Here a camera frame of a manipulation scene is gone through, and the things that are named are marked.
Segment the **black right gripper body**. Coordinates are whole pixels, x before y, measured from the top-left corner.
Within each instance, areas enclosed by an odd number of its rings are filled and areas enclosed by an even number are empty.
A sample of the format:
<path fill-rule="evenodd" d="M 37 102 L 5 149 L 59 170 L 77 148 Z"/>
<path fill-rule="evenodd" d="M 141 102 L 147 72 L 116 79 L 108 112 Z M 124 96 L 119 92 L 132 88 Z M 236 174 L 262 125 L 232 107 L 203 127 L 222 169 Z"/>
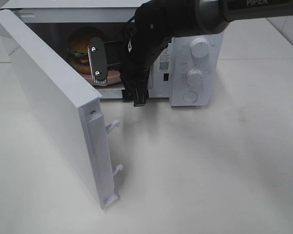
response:
<path fill-rule="evenodd" d="M 121 40 L 104 42 L 107 69 L 119 71 L 122 83 L 145 80 L 148 85 L 151 66 L 170 42 L 170 36 L 123 31 Z"/>

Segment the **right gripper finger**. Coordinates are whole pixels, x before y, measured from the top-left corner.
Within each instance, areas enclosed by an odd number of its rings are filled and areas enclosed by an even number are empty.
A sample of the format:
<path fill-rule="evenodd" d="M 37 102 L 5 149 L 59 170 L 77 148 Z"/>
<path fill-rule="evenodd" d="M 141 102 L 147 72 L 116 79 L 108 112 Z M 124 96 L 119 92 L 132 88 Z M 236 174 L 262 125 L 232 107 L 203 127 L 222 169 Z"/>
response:
<path fill-rule="evenodd" d="M 104 42 L 94 37 L 90 40 L 88 46 L 88 57 L 92 80 L 96 85 L 107 86 L 107 60 Z"/>
<path fill-rule="evenodd" d="M 132 102 L 134 107 L 142 107 L 149 97 L 147 83 L 145 80 L 123 81 L 123 102 Z"/>

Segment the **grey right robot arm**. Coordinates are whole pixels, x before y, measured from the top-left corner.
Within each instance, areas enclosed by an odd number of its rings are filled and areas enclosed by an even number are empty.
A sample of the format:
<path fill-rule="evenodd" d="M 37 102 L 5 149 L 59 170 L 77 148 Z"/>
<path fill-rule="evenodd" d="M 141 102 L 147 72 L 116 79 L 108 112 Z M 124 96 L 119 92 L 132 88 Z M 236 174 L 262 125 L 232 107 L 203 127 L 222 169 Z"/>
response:
<path fill-rule="evenodd" d="M 171 106 L 206 105 L 227 26 L 279 16 L 293 16 L 293 0 L 150 0 L 130 18 L 134 30 L 120 30 L 121 40 L 90 40 L 92 79 L 105 86 L 108 71 L 119 71 L 123 101 L 136 107 L 157 96 Z"/>

